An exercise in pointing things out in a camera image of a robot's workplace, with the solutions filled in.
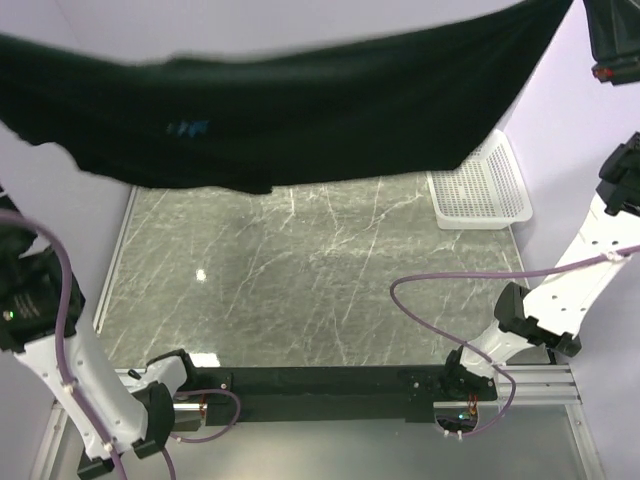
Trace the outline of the black t-shirt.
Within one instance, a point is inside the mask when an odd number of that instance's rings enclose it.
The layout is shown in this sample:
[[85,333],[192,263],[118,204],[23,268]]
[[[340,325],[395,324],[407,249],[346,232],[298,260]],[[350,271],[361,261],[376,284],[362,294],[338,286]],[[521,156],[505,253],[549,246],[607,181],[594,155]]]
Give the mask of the black t-shirt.
[[394,36],[251,61],[121,64],[1,39],[1,121],[81,171],[159,189],[452,171],[526,85],[569,10],[523,1]]

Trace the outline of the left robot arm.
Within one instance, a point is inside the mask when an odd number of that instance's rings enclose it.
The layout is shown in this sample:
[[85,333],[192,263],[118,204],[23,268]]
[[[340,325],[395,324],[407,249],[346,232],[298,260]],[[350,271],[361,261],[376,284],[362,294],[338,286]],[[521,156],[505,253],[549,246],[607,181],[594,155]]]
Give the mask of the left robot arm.
[[164,451],[175,424],[173,399],[193,399],[200,378],[179,349],[123,382],[82,316],[85,298],[61,242],[27,252],[46,232],[1,196],[1,349],[44,382],[82,435],[78,476],[124,478],[122,455]]

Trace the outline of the white plastic mesh basket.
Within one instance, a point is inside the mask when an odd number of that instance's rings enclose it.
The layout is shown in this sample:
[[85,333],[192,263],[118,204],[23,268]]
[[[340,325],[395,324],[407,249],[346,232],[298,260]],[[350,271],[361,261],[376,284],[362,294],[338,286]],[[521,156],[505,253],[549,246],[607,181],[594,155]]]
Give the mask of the white plastic mesh basket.
[[500,130],[458,169],[432,172],[427,181],[442,230],[501,230],[533,216],[518,162]]

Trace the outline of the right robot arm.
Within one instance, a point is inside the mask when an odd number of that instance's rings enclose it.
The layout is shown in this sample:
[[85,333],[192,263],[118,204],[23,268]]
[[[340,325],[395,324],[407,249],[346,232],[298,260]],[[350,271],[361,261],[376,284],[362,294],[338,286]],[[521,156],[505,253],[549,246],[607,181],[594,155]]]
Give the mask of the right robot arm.
[[529,290],[506,285],[494,319],[482,334],[450,352],[439,387],[452,399],[492,386],[496,370],[518,353],[544,345],[573,357],[586,312],[639,252],[639,136],[617,146],[599,171],[600,182],[577,235],[558,265],[541,272]]

